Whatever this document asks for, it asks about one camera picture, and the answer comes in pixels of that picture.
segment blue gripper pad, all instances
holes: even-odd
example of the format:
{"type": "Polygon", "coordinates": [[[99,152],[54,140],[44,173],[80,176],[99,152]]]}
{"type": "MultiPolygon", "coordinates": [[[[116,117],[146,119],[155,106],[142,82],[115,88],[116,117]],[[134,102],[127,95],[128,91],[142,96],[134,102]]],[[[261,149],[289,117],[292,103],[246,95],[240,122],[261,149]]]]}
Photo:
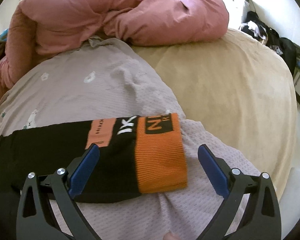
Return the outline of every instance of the blue gripper pad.
{"type": "Polygon", "coordinates": [[[216,193],[225,199],[228,198],[230,194],[228,179],[210,152],[203,145],[198,149],[198,159],[216,193]]]}
{"type": "Polygon", "coordinates": [[[99,161],[99,158],[99,147],[94,144],[69,179],[70,188],[68,193],[72,199],[82,193],[94,167],[99,161]]]}

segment metal screw cap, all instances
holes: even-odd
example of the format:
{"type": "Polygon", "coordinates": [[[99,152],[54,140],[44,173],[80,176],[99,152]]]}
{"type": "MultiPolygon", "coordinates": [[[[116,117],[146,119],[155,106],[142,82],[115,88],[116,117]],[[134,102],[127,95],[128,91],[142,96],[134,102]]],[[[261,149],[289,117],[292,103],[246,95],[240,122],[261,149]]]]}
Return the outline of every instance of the metal screw cap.
{"type": "Polygon", "coordinates": [[[265,179],[269,179],[270,178],[269,174],[266,173],[266,172],[262,173],[262,177],[264,177],[265,179]]]}
{"type": "Polygon", "coordinates": [[[62,175],[62,174],[64,174],[65,172],[66,172],[66,170],[65,170],[64,168],[60,168],[60,169],[57,170],[57,173],[58,173],[59,175],[62,175]]]}
{"type": "Polygon", "coordinates": [[[232,173],[233,173],[234,175],[239,175],[241,172],[240,172],[239,169],[232,169],[232,173]]]}
{"type": "Polygon", "coordinates": [[[32,179],[34,176],[35,176],[34,172],[31,172],[31,173],[28,174],[29,179],[32,179]]]}

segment pink duvet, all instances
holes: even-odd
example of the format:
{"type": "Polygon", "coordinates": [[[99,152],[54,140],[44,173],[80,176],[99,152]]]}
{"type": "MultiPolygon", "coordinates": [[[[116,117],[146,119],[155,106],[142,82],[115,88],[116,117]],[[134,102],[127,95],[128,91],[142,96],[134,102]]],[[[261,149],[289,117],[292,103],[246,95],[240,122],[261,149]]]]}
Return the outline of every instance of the pink duvet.
{"type": "Polygon", "coordinates": [[[0,99],[38,63],[96,32],[133,45],[171,45],[218,39],[228,22],[222,0],[22,0],[0,61],[0,99]]]}

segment beige blanket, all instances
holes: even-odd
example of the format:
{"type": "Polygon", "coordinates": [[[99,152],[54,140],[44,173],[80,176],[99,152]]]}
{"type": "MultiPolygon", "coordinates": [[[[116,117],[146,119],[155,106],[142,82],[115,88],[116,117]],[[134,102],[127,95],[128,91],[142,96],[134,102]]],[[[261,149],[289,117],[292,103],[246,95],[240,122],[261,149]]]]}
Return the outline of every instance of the beige blanket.
{"type": "Polygon", "coordinates": [[[292,77],[281,57],[236,30],[210,43],[133,49],[172,89],[186,117],[268,172],[280,198],[297,114],[292,77]]]}

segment clothes pile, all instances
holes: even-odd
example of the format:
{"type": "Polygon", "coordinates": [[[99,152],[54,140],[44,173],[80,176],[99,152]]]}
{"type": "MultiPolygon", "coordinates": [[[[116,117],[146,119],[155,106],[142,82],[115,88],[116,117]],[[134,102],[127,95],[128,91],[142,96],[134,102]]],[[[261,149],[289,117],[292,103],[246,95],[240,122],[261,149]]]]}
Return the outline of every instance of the clothes pile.
{"type": "Polygon", "coordinates": [[[248,12],[245,22],[240,26],[240,30],[281,56],[292,76],[294,76],[295,68],[300,69],[300,46],[287,38],[280,37],[276,30],[268,27],[260,20],[256,12],[248,12]]]}

